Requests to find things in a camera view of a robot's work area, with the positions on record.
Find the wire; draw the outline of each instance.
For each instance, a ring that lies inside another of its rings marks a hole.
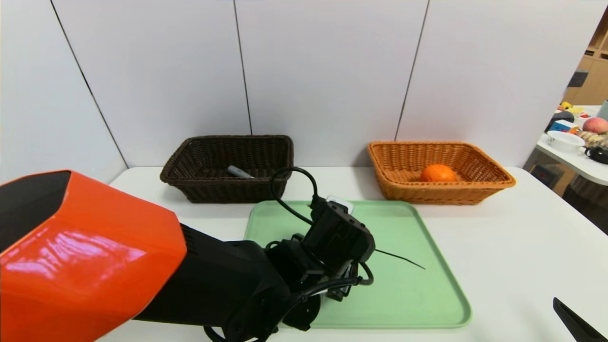
[[[359,264],[361,265],[361,267],[363,267],[363,269],[367,273],[367,279],[362,280],[359,283],[359,285],[371,285],[371,284],[373,284],[374,283],[374,275],[371,273],[370,268],[367,266],[367,264],[365,262],[361,262]]]
[[[332,281],[326,281],[326,282],[322,282],[322,283],[313,285],[310,288],[307,288],[306,290],[302,291],[300,293],[300,295],[303,298],[307,298],[307,297],[310,297],[310,296],[314,295],[315,293],[321,292],[323,290],[329,290],[330,288],[336,288],[336,287],[345,287],[345,286],[349,286],[349,285],[357,285],[360,282],[361,282],[361,280],[359,278],[334,279]]]
[[[212,342],[226,342],[226,339],[223,338],[222,336],[220,336],[218,333],[216,333],[212,327],[204,326],[203,329],[205,330],[207,337],[209,337],[209,339]]]
[[[278,245],[280,242],[279,241],[270,241],[267,245],[266,245],[266,250],[269,250],[272,246],[274,245]]]
[[[423,270],[426,270],[426,268],[422,267],[421,265],[418,265],[417,263],[415,263],[415,262],[411,261],[411,260],[410,260],[410,259],[408,259],[408,258],[405,258],[405,257],[400,257],[400,256],[396,256],[396,255],[394,255],[394,254],[392,254],[392,253],[385,252],[385,251],[381,251],[381,250],[376,250],[376,252],[384,253],[384,254],[386,254],[386,255],[388,255],[388,256],[394,256],[394,257],[398,257],[399,259],[402,259],[402,260],[405,260],[405,261],[407,261],[407,262],[413,263],[414,265],[416,265],[416,266],[418,266],[418,267],[422,268]]]
[[[274,175],[272,175],[271,179],[270,179],[270,193],[272,195],[272,197],[285,209],[287,209],[287,211],[289,211],[290,213],[292,213],[293,215],[295,215],[297,218],[301,219],[302,221],[308,223],[309,225],[313,225],[313,221],[310,218],[305,217],[304,215],[300,214],[299,212],[293,210],[290,206],[288,206],[285,202],[283,202],[283,200],[281,200],[281,198],[279,198],[279,196],[277,196],[277,193],[274,192],[274,181],[275,179],[282,175],[285,172],[289,172],[289,171],[296,171],[296,172],[300,172],[302,174],[304,174],[306,177],[308,177],[308,179],[310,180],[310,182],[313,184],[313,202],[312,202],[312,206],[314,206],[315,204],[317,204],[318,200],[319,200],[319,195],[317,193],[317,182],[314,180],[314,177],[308,173],[308,171],[301,169],[299,167],[295,167],[295,166],[291,166],[291,167],[285,167],[283,169],[280,169],[279,171],[276,171],[274,173]]]

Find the orange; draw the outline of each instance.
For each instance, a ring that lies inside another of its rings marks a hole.
[[[421,182],[455,182],[456,173],[451,167],[442,164],[429,165],[422,170]]]

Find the wicker basket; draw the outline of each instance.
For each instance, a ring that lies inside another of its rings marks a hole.
[[[234,165],[255,178],[228,174]],[[258,203],[271,200],[270,177],[294,165],[294,144],[283,135],[201,136],[186,139],[167,161],[161,181],[181,190],[192,203]],[[291,172],[278,177],[282,196]]]
[[[423,204],[477,204],[515,185],[515,179],[479,148],[464,142],[372,142],[367,147],[384,196]],[[454,183],[420,182],[422,170],[444,164]]]

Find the table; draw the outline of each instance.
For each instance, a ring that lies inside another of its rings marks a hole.
[[[384,199],[372,168],[306,169],[316,178],[321,196]],[[478,205],[415,206],[469,299],[473,317],[467,326],[308,332],[281,328],[269,341],[572,342],[551,306],[554,296],[608,337],[608,237],[526,171],[508,171],[517,185]],[[175,211],[183,223],[211,236],[243,238],[252,204],[191,204],[180,191],[159,181],[160,172],[160,167],[136,167],[111,185]],[[307,200],[311,192],[308,179],[294,173],[283,198]],[[141,321],[128,321],[99,339],[207,340],[202,327]]]
[[[585,112],[595,116],[601,106],[583,106]],[[576,153],[568,153],[556,150],[555,148],[547,144],[548,135],[543,133],[541,138],[536,143],[536,150],[534,152],[542,152],[549,157],[559,161],[560,163],[568,166],[574,170],[577,174],[584,178],[600,184],[608,185],[608,165],[601,164],[599,162],[591,160],[584,154],[584,148],[580,148]],[[524,166],[524,169],[529,170],[536,162],[537,156],[530,156],[528,163]]]

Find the black mug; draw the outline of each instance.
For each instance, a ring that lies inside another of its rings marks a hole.
[[[608,164],[608,150],[601,148],[600,146],[587,147],[585,149],[585,155],[602,164]]]

